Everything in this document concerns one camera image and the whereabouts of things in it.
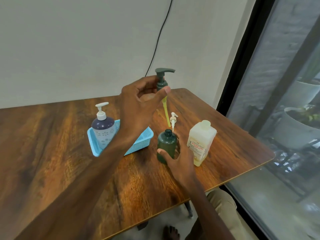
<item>hand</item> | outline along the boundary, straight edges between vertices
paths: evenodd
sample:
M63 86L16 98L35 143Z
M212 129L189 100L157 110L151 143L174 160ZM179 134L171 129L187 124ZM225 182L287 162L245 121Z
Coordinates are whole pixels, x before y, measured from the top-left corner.
M120 94L120 130L136 140L149 126L158 104L170 92L166 86L157 92L157 76L147 76L126 85ZM141 100L144 94L155 93L148 100Z
M173 177L182 185L183 188L187 188L190 182L197 179L195 167L193 165L194 154L187 147L186 141L181 140L179 133L174 131L174 134L178 137L178 151L180 154L177 159L172 159L169 154L163 150L158 149L157 152L166 160Z

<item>pump nozzle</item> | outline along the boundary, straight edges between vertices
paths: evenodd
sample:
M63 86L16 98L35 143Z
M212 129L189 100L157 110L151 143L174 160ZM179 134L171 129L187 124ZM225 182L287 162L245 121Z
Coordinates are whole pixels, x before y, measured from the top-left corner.
M98 107L99 112L97 113L98 120L105 120L107 118L106 113L102 111L102 106L108 105L108 102L96 104L96 107Z
M177 121L176 117L178 117L178 115L176 115L174 112L172 112L171 116L172 117L170 118L170 122L171 122L171 126L172 126L172 131L174 131L174 124Z
M157 77L159 78L159 82L157 83L157 91L167 86L168 83L163 79L165 76L165 72L175 72L176 70L170 68L157 68L155 72L157 73Z

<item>black cable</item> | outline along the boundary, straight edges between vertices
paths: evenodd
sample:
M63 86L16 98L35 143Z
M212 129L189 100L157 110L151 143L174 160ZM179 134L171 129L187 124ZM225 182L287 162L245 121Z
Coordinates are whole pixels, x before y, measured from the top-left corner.
M151 62L150 62L150 65L149 65L148 70L146 71L146 74L145 74L144 76L147 76L147 74L148 74L148 72L149 72L149 69L150 69L150 67L151 67L151 64L152 64L152 62L153 62L153 58L155 57L155 54L156 54L156 51L157 51L157 47L158 47L159 38L160 38L160 35L161 35L161 32L162 32L162 28L163 28L163 26L165 25L165 23L166 23L166 21L167 21L167 18L168 18L168 16L169 16L169 12L170 12L170 9L171 9L172 1L173 1L173 0L171 0L171 2L170 2L170 6L169 6L169 9L168 9L167 15L166 15L166 17L165 17L165 19L164 19L164 22L163 22L162 26L161 26L161 29L160 29L160 32L159 32L159 35L158 35L158 39L157 39L157 43L156 43L156 45L155 45L154 53L153 53L153 56L152 56L152 59L151 59Z

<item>white rectangular bottle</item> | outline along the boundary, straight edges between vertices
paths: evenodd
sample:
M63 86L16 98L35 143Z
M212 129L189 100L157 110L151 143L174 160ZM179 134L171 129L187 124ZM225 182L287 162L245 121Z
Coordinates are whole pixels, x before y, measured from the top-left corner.
M207 157L212 141L217 134L217 130L210 125L210 121L203 120L194 125L189 132L187 146L194 153L193 163L197 167Z

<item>wall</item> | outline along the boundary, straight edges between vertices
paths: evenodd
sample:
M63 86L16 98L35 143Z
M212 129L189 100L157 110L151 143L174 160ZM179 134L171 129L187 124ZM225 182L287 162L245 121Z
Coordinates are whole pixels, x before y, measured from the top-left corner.
M174 0L149 74L175 68L172 88L213 105L247 2ZM0 0L0 108L118 95L144 76L169 4Z
M233 99L232 122L241 125L249 105L263 108L319 15L320 0L278 0Z

